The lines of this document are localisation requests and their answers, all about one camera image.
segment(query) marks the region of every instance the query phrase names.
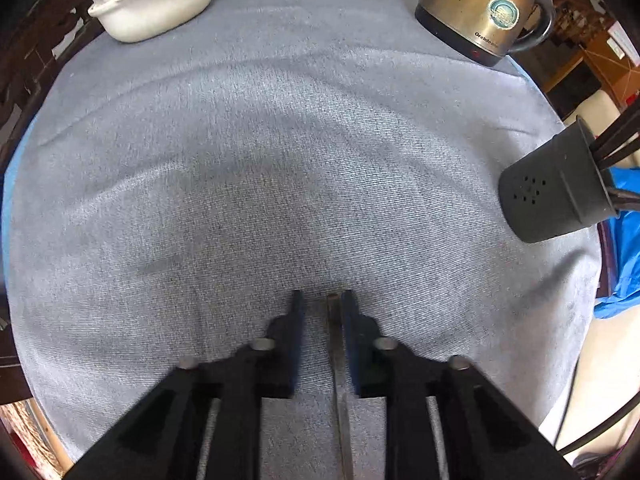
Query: black cable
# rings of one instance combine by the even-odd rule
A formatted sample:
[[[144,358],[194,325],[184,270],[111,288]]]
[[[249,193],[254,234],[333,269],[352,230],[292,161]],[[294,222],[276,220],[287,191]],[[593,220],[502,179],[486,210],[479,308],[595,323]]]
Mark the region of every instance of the black cable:
[[[614,209],[618,211],[640,211],[640,202],[635,200],[611,200]]]
[[[617,410],[613,415],[611,415],[603,423],[597,425],[595,428],[593,428],[588,433],[585,433],[583,436],[581,436],[577,440],[574,440],[568,446],[564,446],[560,451],[558,451],[558,453],[560,453],[561,455],[566,455],[571,453],[572,451],[575,451],[576,449],[580,449],[582,446],[584,446],[585,444],[588,444],[594,438],[600,436],[609,428],[613,427],[615,424],[620,422],[620,420],[622,420],[625,416],[627,416],[631,412],[631,410],[634,409],[638,404],[640,404],[640,392],[636,393],[633,397],[631,397],[628,403],[622,406],[622,408]]]
[[[580,358],[578,357],[578,361],[574,366],[574,372],[571,374],[571,385],[569,386],[569,395],[566,398],[566,404],[564,405],[564,412],[562,412],[562,419],[560,419],[560,426],[558,426],[558,432],[556,433],[556,437],[554,439],[554,447],[558,447],[558,439],[560,439],[560,433],[562,431],[562,426],[564,425],[564,421],[566,420],[566,414],[569,412],[569,404],[571,404],[571,396],[574,394],[574,386],[575,386],[575,377],[578,375],[578,364],[580,364]]]

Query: wrinkled fabric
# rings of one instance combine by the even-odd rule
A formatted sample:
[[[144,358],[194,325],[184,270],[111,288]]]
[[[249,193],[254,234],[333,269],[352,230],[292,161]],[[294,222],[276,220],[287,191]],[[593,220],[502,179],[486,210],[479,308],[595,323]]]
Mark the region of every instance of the wrinkled fabric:
[[[26,377],[74,459],[181,356],[261,335],[293,288],[300,379],[264,403],[263,478],[340,478],[324,297],[342,288],[542,421],[590,321],[598,237],[515,237],[498,176],[562,124],[416,3],[213,0],[66,65],[16,172],[7,280]],[[356,475],[382,478],[383,403],[352,401]]]

